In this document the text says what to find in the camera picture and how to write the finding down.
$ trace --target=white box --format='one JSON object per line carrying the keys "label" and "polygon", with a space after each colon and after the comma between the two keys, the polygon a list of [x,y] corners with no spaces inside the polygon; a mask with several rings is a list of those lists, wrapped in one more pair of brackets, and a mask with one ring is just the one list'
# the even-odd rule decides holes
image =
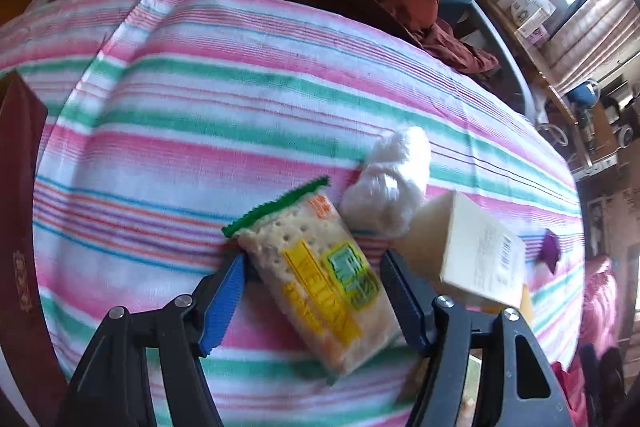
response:
{"label": "white box", "polygon": [[436,292],[467,306],[520,307],[524,242],[460,192],[426,202],[391,246]]}

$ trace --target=blue gripper pad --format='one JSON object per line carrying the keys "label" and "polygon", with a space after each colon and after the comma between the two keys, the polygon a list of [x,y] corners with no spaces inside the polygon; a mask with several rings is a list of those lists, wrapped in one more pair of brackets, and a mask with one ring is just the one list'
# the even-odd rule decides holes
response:
{"label": "blue gripper pad", "polygon": [[[402,259],[399,259],[399,255],[396,252],[385,251],[380,261],[380,279],[396,313],[396,318],[407,344],[422,356],[427,357],[431,354],[431,349],[435,342],[435,337],[430,341],[427,333],[431,330],[434,331],[434,328],[427,324],[428,320],[409,283],[403,276],[402,269],[408,272],[408,268]],[[428,310],[430,313],[429,319],[432,321],[431,302],[428,302],[428,305],[430,307]]]}
{"label": "blue gripper pad", "polygon": [[215,288],[211,302],[204,312],[202,334],[198,342],[203,357],[206,357],[211,349],[220,345],[231,317],[236,311],[244,291],[244,257],[243,254],[236,255],[226,268],[226,273],[218,272],[212,276],[213,283],[218,282],[218,287]]}

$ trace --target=curtain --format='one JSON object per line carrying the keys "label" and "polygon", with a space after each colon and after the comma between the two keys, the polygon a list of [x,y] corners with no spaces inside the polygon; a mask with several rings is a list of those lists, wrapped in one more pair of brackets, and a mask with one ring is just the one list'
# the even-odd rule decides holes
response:
{"label": "curtain", "polygon": [[633,0],[587,0],[544,45],[559,94],[578,86],[640,38],[640,10]]}

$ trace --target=plastic wrapper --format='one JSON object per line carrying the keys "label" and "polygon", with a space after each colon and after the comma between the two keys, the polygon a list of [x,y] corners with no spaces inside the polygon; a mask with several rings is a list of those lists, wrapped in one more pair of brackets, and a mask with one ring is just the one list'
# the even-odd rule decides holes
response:
{"label": "plastic wrapper", "polygon": [[281,311],[333,377],[348,375],[400,333],[380,280],[322,193],[327,178],[254,208],[236,237]]}
{"label": "plastic wrapper", "polygon": [[342,197],[340,215],[352,229],[400,237],[423,202],[430,162],[431,145],[420,127],[380,138]]}

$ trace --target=purple object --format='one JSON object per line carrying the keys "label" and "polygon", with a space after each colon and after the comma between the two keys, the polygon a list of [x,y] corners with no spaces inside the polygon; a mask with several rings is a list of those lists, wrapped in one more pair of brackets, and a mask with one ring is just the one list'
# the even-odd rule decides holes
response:
{"label": "purple object", "polygon": [[552,274],[556,274],[558,261],[560,260],[560,240],[558,236],[546,229],[545,238],[542,240],[538,261],[546,263]]}

